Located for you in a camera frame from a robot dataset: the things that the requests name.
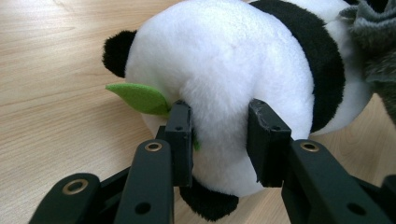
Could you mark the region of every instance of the panda plush toy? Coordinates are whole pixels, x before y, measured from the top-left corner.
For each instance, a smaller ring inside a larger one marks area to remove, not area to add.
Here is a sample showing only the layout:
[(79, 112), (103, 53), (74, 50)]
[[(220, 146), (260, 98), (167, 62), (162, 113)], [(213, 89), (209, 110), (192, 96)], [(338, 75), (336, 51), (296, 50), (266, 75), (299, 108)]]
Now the panda plush toy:
[[(189, 0), (106, 41), (105, 67), (126, 80), (107, 88), (153, 134), (173, 102), (191, 106), (199, 148), (192, 188), (180, 194), (193, 211), (214, 221), (263, 189), (246, 151), (251, 99), (271, 106), (293, 139), (341, 129), (367, 105), (368, 55), (349, 32), (354, 3)], [(381, 11), (387, 2), (365, 4)]]

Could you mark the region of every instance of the green leaf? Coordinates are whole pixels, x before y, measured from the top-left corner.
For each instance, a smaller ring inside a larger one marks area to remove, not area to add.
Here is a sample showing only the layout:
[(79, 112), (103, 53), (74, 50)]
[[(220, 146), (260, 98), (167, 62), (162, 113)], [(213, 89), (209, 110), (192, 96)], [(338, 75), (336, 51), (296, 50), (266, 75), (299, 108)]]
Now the green leaf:
[(169, 115), (168, 104), (163, 95), (150, 86), (134, 83), (106, 85), (106, 89), (116, 93), (133, 109), (143, 114)]

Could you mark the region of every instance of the wooden table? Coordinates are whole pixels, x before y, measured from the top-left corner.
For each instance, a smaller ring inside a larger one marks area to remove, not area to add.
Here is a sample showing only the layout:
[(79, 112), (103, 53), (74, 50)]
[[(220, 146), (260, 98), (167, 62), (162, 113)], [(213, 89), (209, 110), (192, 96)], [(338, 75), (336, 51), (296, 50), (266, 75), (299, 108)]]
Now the wooden table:
[[(102, 180), (130, 165), (150, 133), (105, 90), (123, 80), (102, 66), (102, 46), (177, 0), (0, 3), (0, 223), (26, 223), (60, 179)], [(347, 128), (315, 137), (346, 169), (379, 185), (396, 173), (396, 131), (374, 97)], [(279, 189), (241, 199), (219, 223), (289, 223)], [(176, 223), (206, 223), (180, 199)]]

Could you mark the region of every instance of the stuffed animal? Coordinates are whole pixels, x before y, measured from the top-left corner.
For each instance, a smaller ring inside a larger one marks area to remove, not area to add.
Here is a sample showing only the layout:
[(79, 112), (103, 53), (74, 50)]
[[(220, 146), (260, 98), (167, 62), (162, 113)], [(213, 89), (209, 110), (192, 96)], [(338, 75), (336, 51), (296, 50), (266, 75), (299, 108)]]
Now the stuffed animal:
[(351, 2), (190, 0), (107, 40), (104, 65), (126, 80), (107, 88), (153, 134), (173, 102), (191, 106), (199, 144), (192, 188), (180, 194), (193, 211), (214, 221), (263, 189), (246, 151), (251, 99), (271, 106), (293, 139), (341, 129), (367, 105), (366, 53), (339, 16)]

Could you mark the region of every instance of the wood grain surface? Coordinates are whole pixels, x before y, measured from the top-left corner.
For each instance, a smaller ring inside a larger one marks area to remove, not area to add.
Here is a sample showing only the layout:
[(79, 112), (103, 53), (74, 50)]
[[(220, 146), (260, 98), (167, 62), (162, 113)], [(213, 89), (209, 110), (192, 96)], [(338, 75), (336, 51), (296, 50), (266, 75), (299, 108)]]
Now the wood grain surface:
[[(27, 223), (60, 179), (102, 180), (150, 139), (140, 116), (105, 90), (122, 82), (101, 63), (105, 39), (177, 0), (6, 0), (0, 3), (0, 223)], [(353, 175), (396, 173), (396, 131), (375, 96), (344, 130), (314, 138)], [(176, 223), (206, 223), (175, 194)], [(279, 189), (241, 199), (219, 223), (289, 223)]]

